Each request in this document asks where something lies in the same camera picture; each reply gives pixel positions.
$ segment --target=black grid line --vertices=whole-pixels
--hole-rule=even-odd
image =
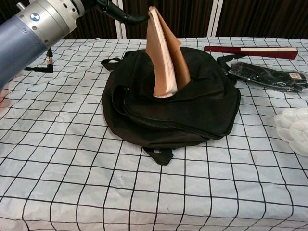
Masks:
[[[205,45],[280,46],[282,43],[298,46],[299,53],[294,61],[249,56],[243,60],[263,63],[269,68],[308,73],[306,40],[185,38],[181,41],[185,46],[201,50]],[[24,226],[18,230],[28,231],[92,230],[91,227],[94,229],[98,225],[108,231],[154,231],[170,227],[200,231],[204,228],[307,230],[308,221],[304,214],[308,210],[305,197],[308,192],[308,160],[283,146],[274,133],[272,121],[273,116],[285,108],[308,107],[308,98],[303,93],[275,93],[239,81],[237,87],[242,93],[242,102],[232,134],[219,141],[207,141],[182,151],[176,150],[177,154],[167,167],[157,166],[140,147],[113,135],[101,110],[100,97],[109,73],[102,68],[100,61],[109,57],[122,58],[126,51],[145,48],[145,43],[143,39],[62,40],[53,48],[53,75],[24,72],[5,86],[0,97],[0,123],[4,125],[0,128],[0,184],[3,185],[0,188],[0,219],[12,224],[16,222],[16,225],[22,222]],[[217,58],[227,54],[211,52],[211,55]],[[43,55],[33,66],[44,62]],[[44,129],[38,129],[36,123]],[[18,134],[15,136],[18,140],[8,134]],[[37,141],[47,136],[61,139],[59,143],[53,140],[43,143],[44,138]],[[76,146],[61,146],[64,139],[76,139],[79,143]],[[82,146],[83,139],[95,140],[95,148]],[[123,159],[129,160],[134,167],[123,165]],[[52,167],[60,169],[59,173],[54,173],[59,177],[48,173]],[[74,172],[75,169],[80,169],[82,175]],[[101,172],[105,180],[93,181],[91,173],[95,171]],[[125,181],[118,181],[115,175],[118,171],[126,176]],[[76,174],[75,178],[71,178],[72,173]],[[153,180],[157,188],[136,187],[144,176],[151,176],[148,181]],[[49,190],[55,193],[51,197],[37,197],[37,193],[48,193],[40,185],[50,185]],[[59,200],[62,185],[76,189],[76,192],[65,200]],[[216,194],[217,185],[230,185],[227,188],[230,193]],[[275,200],[269,195],[268,186],[272,187],[271,194],[279,193],[282,188],[287,194]],[[16,187],[24,188],[22,193],[12,193]],[[89,204],[87,200],[81,200],[86,187],[104,189],[107,193],[102,200]],[[255,187],[258,193],[249,194],[250,187]],[[110,206],[108,202],[110,196],[114,196],[114,190],[129,195],[122,196],[117,207]],[[139,199],[140,193],[157,195],[154,201],[148,198],[153,201],[153,209],[144,211],[144,208],[136,206],[135,199]],[[166,198],[172,201],[168,206],[164,205]],[[203,200],[208,201],[208,207],[202,207]],[[217,214],[223,206],[217,203],[221,200],[233,205],[230,208],[232,215]],[[24,204],[21,209],[16,207],[13,216],[6,212],[8,204],[20,203]],[[29,210],[33,203],[48,215],[40,217],[31,213]],[[176,203],[184,205],[173,207]],[[58,207],[67,210],[62,217],[57,215],[63,212],[56,210]],[[200,211],[200,214],[195,214],[194,210]],[[136,220],[135,213],[142,219]],[[115,219],[110,222],[107,215]],[[2,223],[6,222],[0,222],[0,230],[7,230]]]

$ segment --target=dark curtain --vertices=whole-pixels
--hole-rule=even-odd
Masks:
[[[308,39],[308,0],[224,0],[216,36]]]
[[[18,13],[16,4],[22,2],[25,6],[28,0],[0,0],[0,24]],[[115,21],[96,9],[91,9],[77,20],[77,28],[66,39],[117,38]]]
[[[129,14],[147,14],[155,5],[178,38],[206,37],[213,0],[123,0],[124,11]],[[128,38],[145,38],[147,23],[127,26]]]

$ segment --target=grid-patterned tablecloth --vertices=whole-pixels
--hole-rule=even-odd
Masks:
[[[181,40],[199,49],[297,46],[295,60],[240,60],[308,73],[308,40]],[[101,60],[145,46],[144,39],[62,40],[53,48],[53,74],[24,71],[5,86],[0,230],[308,230],[308,158],[278,138],[273,122],[284,108],[307,107],[308,94],[238,82],[231,135],[177,149],[161,167],[112,134],[101,105],[109,76]]]

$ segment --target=black backpack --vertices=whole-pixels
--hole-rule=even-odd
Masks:
[[[181,47],[191,81],[172,97],[153,96],[154,68],[145,50],[127,52],[110,74],[103,111],[111,131],[144,147],[158,164],[167,165],[171,149],[228,135],[240,104],[240,92],[208,53]],[[112,69],[115,63],[102,64]]]

